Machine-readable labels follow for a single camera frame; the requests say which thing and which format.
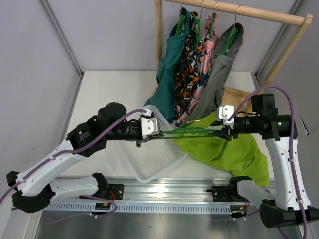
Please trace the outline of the lime green shorts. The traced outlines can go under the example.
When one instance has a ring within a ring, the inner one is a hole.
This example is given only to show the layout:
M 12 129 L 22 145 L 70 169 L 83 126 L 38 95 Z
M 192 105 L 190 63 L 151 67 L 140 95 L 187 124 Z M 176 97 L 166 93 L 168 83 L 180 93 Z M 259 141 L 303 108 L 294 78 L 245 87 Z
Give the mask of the lime green shorts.
M 231 141 L 204 137 L 203 134 L 201 138 L 190 136 L 190 133 L 185 133 L 173 142 L 181 151 L 210 167 L 228 171 L 233 177 L 248 176 L 260 187 L 270 185 L 267 157 L 252 135 L 240 134 Z

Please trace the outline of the green hanger of lime shorts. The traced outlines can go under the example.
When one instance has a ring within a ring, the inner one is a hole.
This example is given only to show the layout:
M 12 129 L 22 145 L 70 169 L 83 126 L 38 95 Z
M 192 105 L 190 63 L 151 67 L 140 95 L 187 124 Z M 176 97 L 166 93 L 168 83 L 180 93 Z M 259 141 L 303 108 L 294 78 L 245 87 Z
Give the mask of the green hanger of lime shorts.
M 226 129 L 225 125 L 217 122 L 217 125 L 202 127 L 186 127 L 169 131 L 160 131 L 158 134 L 150 136 L 150 140 L 176 140 L 183 138 L 206 138 L 222 136 L 222 130 Z

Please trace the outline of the grey shorts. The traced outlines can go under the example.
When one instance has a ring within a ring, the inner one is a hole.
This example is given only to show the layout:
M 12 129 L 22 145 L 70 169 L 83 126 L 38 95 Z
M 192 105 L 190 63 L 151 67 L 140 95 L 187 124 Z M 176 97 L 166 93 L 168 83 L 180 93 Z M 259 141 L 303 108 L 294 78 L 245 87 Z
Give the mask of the grey shorts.
M 191 111 L 190 115 L 187 116 L 186 119 L 178 121 L 176 126 L 186 127 L 190 125 L 191 121 L 204 118 L 221 106 L 225 83 L 228 79 L 238 51 L 243 44 L 244 27 L 241 23 L 239 23 L 239 27 L 240 30 L 238 31 L 236 39 L 225 55 L 222 54 L 222 50 L 226 44 L 230 27 L 219 37 L 212 56 L 208 58 L 208 62 L 212 65 L 212 69 L 208 71 L 209 78 L 203 88 L 199 101 Z

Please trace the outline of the green hanger of grey shorts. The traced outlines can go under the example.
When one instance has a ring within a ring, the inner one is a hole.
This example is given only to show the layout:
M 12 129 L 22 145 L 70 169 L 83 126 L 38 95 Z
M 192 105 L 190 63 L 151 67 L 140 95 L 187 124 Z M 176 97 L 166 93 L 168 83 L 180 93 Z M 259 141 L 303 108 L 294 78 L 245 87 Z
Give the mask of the green hanger of grey shorts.
M 236 9 L 235 16 L 234 16 L 234 23 L 230 27 L 230 32 L 228 34 L 226 44 L 222 50 L 223 55 L 225 55 L 229 51 L 230 47 L 234 43 L 234 40 L 236 39 L 238 31 L 240 30 L 239 23 L 237 22 L 237 15 L 238 15 L 238 12 L 239 12 L 239 9 L 241 8 L 241 6 L 242 5 L 239 5 Z

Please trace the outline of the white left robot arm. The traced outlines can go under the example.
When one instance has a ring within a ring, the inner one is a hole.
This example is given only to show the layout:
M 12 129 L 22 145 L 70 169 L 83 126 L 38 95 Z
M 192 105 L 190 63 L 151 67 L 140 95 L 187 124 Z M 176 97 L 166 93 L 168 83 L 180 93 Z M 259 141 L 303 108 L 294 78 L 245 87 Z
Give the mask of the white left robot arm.
M 102 173 L 75 180 L 57 177 L 71 166 L 106 148 L 108 141 L 133 141 L 137 147 L 160 135 L 160 122 L 148 109 L 126 111 L 112 102 L 100 108 L 43 160 L 23 172 L 6 175 L 14 209 L 35 213 L 59 199 L 108 199 L 109 184 Z

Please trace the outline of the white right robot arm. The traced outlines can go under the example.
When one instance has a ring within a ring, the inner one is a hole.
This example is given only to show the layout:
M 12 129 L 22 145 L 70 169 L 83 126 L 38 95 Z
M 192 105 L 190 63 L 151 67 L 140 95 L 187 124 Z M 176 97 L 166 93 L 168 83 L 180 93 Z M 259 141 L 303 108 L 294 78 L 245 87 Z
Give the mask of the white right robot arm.
M 273 94 L 254 95 L 251 99 L 253 116 L 234 118 L 234 107 L 217 109 L 217 136 L 229 141 L 244 134 L 259 134 L 268 149 L 274 172 L 276 193 L 256 185 L 251 176 L 231 178 L 228 197 L 233 201 L 247 199 L 259 208 L 267 228 L 302 225 L 317 221 L 319 210 L 311 206 L 305 191 L 298 161 L 297 129 L 291 115 L 280 115 Z

